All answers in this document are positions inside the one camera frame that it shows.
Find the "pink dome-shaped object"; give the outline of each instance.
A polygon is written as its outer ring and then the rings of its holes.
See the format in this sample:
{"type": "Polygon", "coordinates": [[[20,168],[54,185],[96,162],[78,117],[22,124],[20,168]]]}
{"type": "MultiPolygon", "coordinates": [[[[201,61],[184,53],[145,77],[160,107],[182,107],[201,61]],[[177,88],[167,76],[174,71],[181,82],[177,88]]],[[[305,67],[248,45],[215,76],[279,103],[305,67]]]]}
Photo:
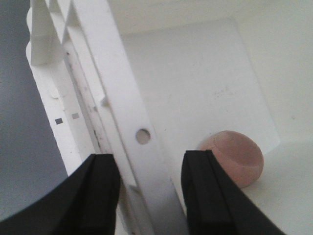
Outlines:
{"type": "Polygon", "coordinates": [[[211,149],[222,168],[240,188],[255,182],[262,173],[264,159],[259,146],[241,133],[221,131],[202,142],[198,149],[211,149]]]}

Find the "dark gray surface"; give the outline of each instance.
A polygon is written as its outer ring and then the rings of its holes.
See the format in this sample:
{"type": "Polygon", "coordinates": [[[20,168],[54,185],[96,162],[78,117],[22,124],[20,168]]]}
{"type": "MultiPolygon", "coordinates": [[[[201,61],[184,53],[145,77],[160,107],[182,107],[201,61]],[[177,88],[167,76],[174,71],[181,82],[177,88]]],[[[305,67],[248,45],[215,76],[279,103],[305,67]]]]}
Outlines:
{"type": "Polygon", "coordinates": [[[28,10],[28,0],[0,1],[0,220],[67,176],[25,55],[28,10]]]}

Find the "square hole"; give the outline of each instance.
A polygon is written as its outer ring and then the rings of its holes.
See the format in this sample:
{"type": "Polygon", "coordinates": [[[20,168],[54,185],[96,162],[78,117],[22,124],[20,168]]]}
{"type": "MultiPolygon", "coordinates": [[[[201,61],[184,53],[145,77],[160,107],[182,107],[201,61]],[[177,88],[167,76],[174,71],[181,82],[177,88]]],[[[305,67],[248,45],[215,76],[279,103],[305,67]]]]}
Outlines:
{"type": "Polygon", "coordinates": [[[74,113],[74,114],[72,114],[72,118],[73,118],[73,119],[78,119],[78,118],[79,118],[79,113],[74,113]]]}
{"type": "Polygon", "coordinates": [[[63,123],[62,118],[55,119],[55,123],[56,123],[57,125],[63,123]]]}

